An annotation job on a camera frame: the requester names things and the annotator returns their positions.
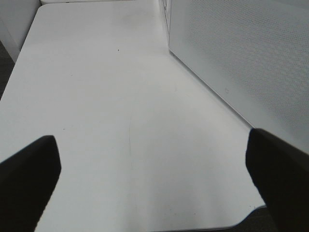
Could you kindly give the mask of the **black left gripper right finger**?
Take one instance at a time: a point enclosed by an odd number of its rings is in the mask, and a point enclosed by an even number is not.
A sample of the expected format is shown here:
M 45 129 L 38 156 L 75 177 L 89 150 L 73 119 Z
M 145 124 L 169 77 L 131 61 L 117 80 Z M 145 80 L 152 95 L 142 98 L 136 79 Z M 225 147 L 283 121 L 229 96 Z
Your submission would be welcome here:
M 307 232 L 308 154 L 263 129 L 251 129 L 245 164 L 278 231 Z

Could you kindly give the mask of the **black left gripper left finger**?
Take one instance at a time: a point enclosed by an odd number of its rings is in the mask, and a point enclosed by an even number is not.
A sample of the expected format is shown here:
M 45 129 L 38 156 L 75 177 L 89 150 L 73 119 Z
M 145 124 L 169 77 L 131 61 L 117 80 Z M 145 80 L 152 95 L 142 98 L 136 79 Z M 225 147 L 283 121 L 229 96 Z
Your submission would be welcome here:
M 33 232 L 61 173 L 56 139 L 45 135 L 0 164 L 0 230 Z

